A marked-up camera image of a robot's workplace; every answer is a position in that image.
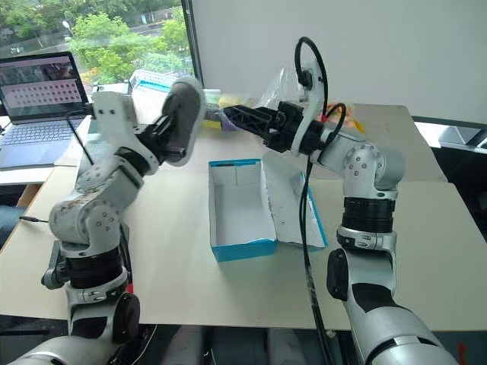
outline laptop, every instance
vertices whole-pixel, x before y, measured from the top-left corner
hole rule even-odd
[[[12,127],[0,141],[0,170],[53,165],[73,137],[88,102],[70,52],[0,59],[0,100]]]

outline box lid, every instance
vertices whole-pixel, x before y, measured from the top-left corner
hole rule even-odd
[[[269,210],[278,242],[301,245],[298,209],[304,185],[304,174],[277,153],[271,151],[263,156],[262,169],[269,199]],[[316,248],[328,246],[310,189],[308,189],[306,233],[308,246]]]

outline blue box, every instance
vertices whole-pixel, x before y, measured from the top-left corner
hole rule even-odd
[[[304,174],[274,152],[262,159],[209,163],[210,243],[218,262],[271,255],[278,243],[302,245],[298,207]],[[327,247],[311,191],[309,249]]]

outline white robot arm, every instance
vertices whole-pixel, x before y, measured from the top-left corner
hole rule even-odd
[[[93,95],[100,133],[113,156],[78,177],[74,191],[51,211],[59,239],[42,283],[65,287],[69,336],[46,341],[16,365],[105,364],[138,331],[139,302],[128,291],[129,230],[122,215],[135,200],[143,177],[163,162],[188,161],[204,113],[201,87],[193,79],[174,83],[162,114],[137,125],[132,99],[118,93]]]
[[[329,254],[326,286],[344,303],[361,362],[456,364],[426,325],[393,301],[396,233],[392,214],[397,183],[404,174],[403,157],[352,130],[330,128],[329,123],[314,120],[323,102],[326,77],[320,78],[317,69],[312,65],[304,70],[308,71],[310,95],[306,109],[281,102],[278,110],[233,106],[224,110],[225,115],[238,127],[262,137],[267,147],[310,156],[312,163],[343,178],[345,211],[336,232],[341,248]]]

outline plastic bag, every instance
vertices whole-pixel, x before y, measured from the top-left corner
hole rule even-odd
[[[298,102],[302,98],[302,89],[298,83],[296,71],[283,67],[267,85],[266,91],[257,103],[257,107],[265,106],[276,110],[280,101]]]

